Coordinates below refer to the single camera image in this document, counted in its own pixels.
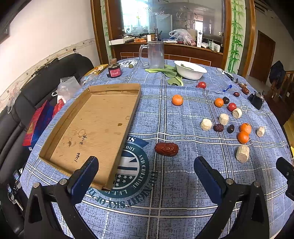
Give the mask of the large white sugarcane chunk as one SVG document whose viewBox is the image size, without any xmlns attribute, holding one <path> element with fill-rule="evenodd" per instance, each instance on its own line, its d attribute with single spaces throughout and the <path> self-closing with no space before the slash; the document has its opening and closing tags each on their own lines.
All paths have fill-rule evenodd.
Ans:
<svg viewBox="0 0 294 239">
<path fill-rule="evenodd" d="M 241 162 L 245 163 L 249 159 L 250 149 L 246 145 L 241 145 L 238 147 L 236 152 L 236 159 Z"/>
</svg>

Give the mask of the orange tangerine pair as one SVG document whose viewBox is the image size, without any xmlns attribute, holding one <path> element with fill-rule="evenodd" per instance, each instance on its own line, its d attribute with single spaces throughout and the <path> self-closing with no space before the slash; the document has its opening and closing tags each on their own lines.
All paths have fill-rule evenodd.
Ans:
<svg viewBox="0 0 294 239">
<path fill-rule="evenodd" d="M 246 131 L 240 131 L 238 133 L 237 138 L 238 138 L 239 143 L 241 143 L 241 144 L 246 144 L 250 139 L 249 135 L 247 134 Z"/>
<path fill-rule="evenodd" d="M 244 132 L 246 132 L 249 135 L 251 133 L 251 131 L 252 131 L 252 127 L 248 123 L 243 123 L 240 126 L 240 131 L 244 131 Z"/>
</svg>

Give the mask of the large red jujube date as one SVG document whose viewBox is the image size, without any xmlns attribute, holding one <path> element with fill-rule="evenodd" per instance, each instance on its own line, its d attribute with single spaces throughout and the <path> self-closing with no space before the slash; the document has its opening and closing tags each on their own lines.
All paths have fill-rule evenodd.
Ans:
<svg viewBox="0 0 294 239">
<path fill-rule="evenodd" d="M 175 143 L 159 142 L 155 145 L 156 153 L 163 156 L 176 156 L 179 151 L 179 146 Z"/>
</svg>

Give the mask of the wooden chair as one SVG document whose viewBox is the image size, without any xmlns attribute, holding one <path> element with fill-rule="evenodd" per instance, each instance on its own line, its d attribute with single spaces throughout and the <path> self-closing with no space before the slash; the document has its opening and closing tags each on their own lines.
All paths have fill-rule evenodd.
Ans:
<svg viewBox="0 0 294 239">
<path fill-rule="evenodd" d="M 284 125 L 293 113 L 293 70 L 285 71 L 282 76 L 272 81 L 265 97 L 280 125 Z"/>
</svg>

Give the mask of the dark purple date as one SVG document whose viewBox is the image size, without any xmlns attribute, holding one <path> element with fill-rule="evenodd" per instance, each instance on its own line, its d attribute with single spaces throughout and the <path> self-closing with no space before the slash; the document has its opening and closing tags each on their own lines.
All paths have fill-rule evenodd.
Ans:
<svg viewBox="0 0 294 239">
<path fill-rule="evenodd" d="M 234 126 L 233 124 L 231 124 L 231 125 L 229 125 L 229 126 L 227 127 L 227 132 L 228 132 L 228 133 L 233 133 L 234 130 L 235 130 L 235 126 Z"/>
</svg>

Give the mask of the dark purple plum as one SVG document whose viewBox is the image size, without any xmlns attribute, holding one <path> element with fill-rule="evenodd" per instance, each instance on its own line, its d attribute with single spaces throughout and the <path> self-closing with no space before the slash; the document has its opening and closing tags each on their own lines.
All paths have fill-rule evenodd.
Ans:
<svg viewBox="0 0 294 239">
<path fill-rule="evenodd" d="M 225 105 L 227 105 L 227 104 L 229 104 L 230 100 L 227 97 L 224 97 L 223 102 Z"/>
</svg>

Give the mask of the red dates by container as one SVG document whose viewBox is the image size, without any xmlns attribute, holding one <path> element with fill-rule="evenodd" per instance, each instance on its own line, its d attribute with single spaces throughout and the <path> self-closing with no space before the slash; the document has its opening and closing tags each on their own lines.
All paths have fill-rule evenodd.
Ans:
<svg viewBox="0 0 294 239">
<path fill-rule="evenodd" d="M 241 87 L 241 90 L 242 90 L 242 92 L 243 92 L 245 95 L 248 95 L 248 94 L 250 93 L 250 91 L 248 90 L 246 84 L 239 83 L 239 86 Z"/>
</svg>

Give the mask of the orange tangerine by plum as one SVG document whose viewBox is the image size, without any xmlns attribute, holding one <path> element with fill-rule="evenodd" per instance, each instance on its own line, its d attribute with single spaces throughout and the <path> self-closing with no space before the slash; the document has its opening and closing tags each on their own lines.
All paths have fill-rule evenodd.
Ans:
<svg viewBox="0 0 294 239">
<path fill-rule="evenodd" d="M 224 101 L 222 98 L 216 98 L 214 101 L 214 105 L 218 108 L 221 108 L 224 105 Z"/>
</svg>

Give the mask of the red tomato near bowl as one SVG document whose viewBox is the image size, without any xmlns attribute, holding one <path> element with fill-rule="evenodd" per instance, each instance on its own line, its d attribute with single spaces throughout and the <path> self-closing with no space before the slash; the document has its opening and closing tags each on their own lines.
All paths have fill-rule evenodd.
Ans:
<svg viewBox="0 0 294 239">
<path fill-rule="evenodd" d="M 201 88 L 201 89 L 205 89 L 206 88 L 206 83 L 201 81 L 197 84 L 196 88 Z"/>
</svg>

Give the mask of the white bowl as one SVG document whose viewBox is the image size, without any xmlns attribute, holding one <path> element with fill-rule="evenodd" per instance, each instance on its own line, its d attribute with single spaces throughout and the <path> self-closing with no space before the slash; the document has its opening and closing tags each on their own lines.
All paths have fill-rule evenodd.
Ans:
<svg viewBox="0 0 294 239">
<path fill-rule="evenodd" d="M 199 80 L 207 73 L 207 70 L 204 67 L 195 63 L 175 60 L 174 64 L 179 75 L 189 80 Z"/>
</svg>

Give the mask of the green leafy vegetable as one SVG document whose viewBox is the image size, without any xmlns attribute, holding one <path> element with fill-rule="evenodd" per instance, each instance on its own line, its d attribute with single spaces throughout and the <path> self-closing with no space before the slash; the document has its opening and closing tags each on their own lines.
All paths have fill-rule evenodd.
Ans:
<svg viewBox="0 0 294 239">
<path fill-rule="evenodd" d="M 166 77 L 168 77 L 167 83 L 169 85 L 174 86 L 183 86 L 182 76 L 177 72 L 176 67 L 172 67 L 170 65 L 165 65 L 164 68 L 152 68 L 152 69 L 145 69 L 148 73 L 163 73 Z"/>
</svg>

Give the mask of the wooden counter shelf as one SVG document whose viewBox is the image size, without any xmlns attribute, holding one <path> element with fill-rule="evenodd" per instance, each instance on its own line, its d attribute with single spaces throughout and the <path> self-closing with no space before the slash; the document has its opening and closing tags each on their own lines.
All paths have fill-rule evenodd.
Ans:
<svg viewBox="0 0 294 239">
<path fill-rule="evenodd" d="M 139 48 L 144 44 L 144 42 L 134 42 L 131 39 L 109 41 L 113 57 L 119 60 L 139 57 Z M 222 69 L 225 68 L 225 56 L 222 52 L 180 43 L 165 43 L 164 58 L 169 60 L 183 60 Z"/>
</svg>

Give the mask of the dark jar pink label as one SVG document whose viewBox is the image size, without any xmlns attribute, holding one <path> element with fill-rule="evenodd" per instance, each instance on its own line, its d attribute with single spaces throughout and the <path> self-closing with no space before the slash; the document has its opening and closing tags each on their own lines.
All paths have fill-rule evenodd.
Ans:
<svg viewBox="0 0 294 239">
<path fill-rule="evenodd" d="M 122 75 L 122 71 L 121 71 L 121 68 L 120 68 L 120 64 L 115 63 L 115 64 L 111 64 L 108 67 L 108 74 L 107 74 L 107 76 L 109 78 L 116 78 L 116 77 L 119 77 L 121 75 Z"/>
</svg>

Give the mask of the plastic bag on counter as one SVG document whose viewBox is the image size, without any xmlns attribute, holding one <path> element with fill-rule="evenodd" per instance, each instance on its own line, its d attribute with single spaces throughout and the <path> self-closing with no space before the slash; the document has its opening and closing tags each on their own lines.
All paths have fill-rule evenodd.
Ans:
<svg viewBox="0 0 294 239">
<path fill-rule="evenodd" d="M 177 41 L 182 41 L 185 45 L 195 46 L 196 42 L 194 37 L 185 29 L 176 29 L 169 32 L 170 38 L 174 38 Z"/>
</svg>

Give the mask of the clear glass mug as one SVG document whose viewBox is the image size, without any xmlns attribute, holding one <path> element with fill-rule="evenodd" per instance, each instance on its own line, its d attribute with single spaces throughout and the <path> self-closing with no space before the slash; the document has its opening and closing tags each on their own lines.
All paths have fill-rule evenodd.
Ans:
<svg viewBox="0 0 294 239">
<path fill-rule="evenodd" d="M 148 51 L 148 61 L 145 62 L 142 53 L 143 50 Z M 164 43 L 162 41 L 150 41 L 146 45 L 141 45 L 139 48 L 139 60 L 144 67 L 149 69 L 164 68 Z"/>
</svg>

